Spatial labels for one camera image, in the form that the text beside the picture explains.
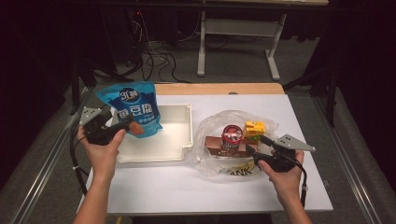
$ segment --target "blue plastic bag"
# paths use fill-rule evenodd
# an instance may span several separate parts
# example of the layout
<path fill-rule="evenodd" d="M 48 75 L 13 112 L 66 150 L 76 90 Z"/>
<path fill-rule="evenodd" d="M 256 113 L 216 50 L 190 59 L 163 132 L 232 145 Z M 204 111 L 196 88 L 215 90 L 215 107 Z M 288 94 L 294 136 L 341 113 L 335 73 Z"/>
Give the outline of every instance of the blue plastic bag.
<path fill-rule="evenodd" d="M 134 135 L 138 138 L 149 137 L 162 129 L 160 111 L 157 106 L 155 86 L 152 82 L 141 81 L 117 84 L 100 90 L 96 96 L 105 104 L 118 111 L 118 119 L 123 120 L 133 114 L 144 132 Z"/>

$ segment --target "desk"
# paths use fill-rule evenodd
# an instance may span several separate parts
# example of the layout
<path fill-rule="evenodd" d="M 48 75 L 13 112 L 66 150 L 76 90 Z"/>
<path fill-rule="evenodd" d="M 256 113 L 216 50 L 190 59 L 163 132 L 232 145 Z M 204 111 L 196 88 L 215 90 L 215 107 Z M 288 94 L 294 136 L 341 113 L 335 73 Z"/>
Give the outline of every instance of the desk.
<path fill-rule="evenodd" d="M 326 6 L 328 0 L 216 0 L 215 2 L 242 2 L 242 3 L 265 3 L 280 5 L 310 5 L 310 6 Z M 250 36 L 271 36 L 273 44 L 270 49 L 265 50 L 265 57 L 271 71 L 273 80 L 280 80 L 277 71 L 274 54 L 283 26 L 285 25 L 287 15 L 282 14 L 279 21 L 240 21 L 240 20 L 219 20 L 207 19 L 205 11 L 201 15 L 201 44 L 198 55 L 198 72 L 199 77 L 205 75 L 205 35 L 250 35 Z"/>
<path fill-rule="evenodd" d="M 251 112 L 279 123 L 278 135 L 289 133 L 304 140 L 289 98 L 278 84 L 165 84 L 156 85 L 156 89 L 158 105 L 191 104 L 194 133 L 201 120 L 220 111 L 250 112 L 253 109 Z M 228 95 L 230 91 L 244 94 Z M 304 168 L 309 186 L 305 208 L 332 210 L 309 152 L 305 153 Z M 209 177 L 185 161 L 117 164 L 107 208 L 107 212 L 115 216 L 246 214 L 279 210 L 282 206 L 266 174 Z"/>

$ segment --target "white plastic tray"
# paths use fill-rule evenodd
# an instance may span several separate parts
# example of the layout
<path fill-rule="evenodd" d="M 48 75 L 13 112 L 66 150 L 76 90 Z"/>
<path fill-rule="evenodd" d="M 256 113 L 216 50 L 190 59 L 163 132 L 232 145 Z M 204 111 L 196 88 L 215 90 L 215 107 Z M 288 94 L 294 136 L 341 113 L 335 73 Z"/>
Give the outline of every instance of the white plastic tray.
<path fill-rule="evenodd" d="M 163 128 L 146 138 L 126 134 L 119 147 L 118 163 L 182 161 L 191 150 L 191 105 L 159 105 L 158 108 Z M 117 122 L 114 116 L 112 124 Z"/>

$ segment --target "white table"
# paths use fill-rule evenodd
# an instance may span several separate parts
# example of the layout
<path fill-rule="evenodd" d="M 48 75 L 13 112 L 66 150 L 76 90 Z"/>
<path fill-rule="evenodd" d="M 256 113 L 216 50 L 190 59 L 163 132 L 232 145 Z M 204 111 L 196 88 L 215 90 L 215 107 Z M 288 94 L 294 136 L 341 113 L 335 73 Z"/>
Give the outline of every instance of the white table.
<path fill-rule="evenodd" d="M 201 120 L 227 109 L 244 110 L 279 123 L 277 135 L 304 141 L 285 94 L 157 95 L 158 105 L 191 104 L 193 131 Z M 320 153 L 320 146 L 314 146 Z M 305 209 L 329 211 L 332 204 L 312 155 L 305 152 L 309 191 Z M 107 212 L 116 216 L 265 213 L 282 210 L 272 183 L 262 175 L 208 177 L 184 161 L 118 164 Z"/>

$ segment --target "clear plastic bag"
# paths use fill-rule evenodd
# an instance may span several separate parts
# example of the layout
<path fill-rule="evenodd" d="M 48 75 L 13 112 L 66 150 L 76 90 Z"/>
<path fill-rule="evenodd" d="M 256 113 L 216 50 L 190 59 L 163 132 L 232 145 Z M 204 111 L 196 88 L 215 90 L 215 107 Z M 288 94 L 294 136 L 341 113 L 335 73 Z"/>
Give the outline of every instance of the clear plastic bag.
<path fill-rule="evenodd" d="M 205 138 L 207 136 L 221 136 L 224 127 L 230 124 L 243 128 L 247 120 L 263 121 L 265 123 L 265 135 L 270 138 L 276 138 L 278 123 L 273 120 L 240 110 L 222 111 L 204 119 L 193 137 L 194 146 L 191 149 L 191 153 L 189 153 L 189 157 L 192 160 L 192 164 L 194 164 L 194 168 L 208 176 L 218 174 L 255 175 L 258 173 L 259 169 L 255 167 L 251 157 L 221 158 L 211 155 L 209 150 L 205 148 Z M 262 144 L 260 151 L 264 150 L 268 151 L 269 148 Z"/>

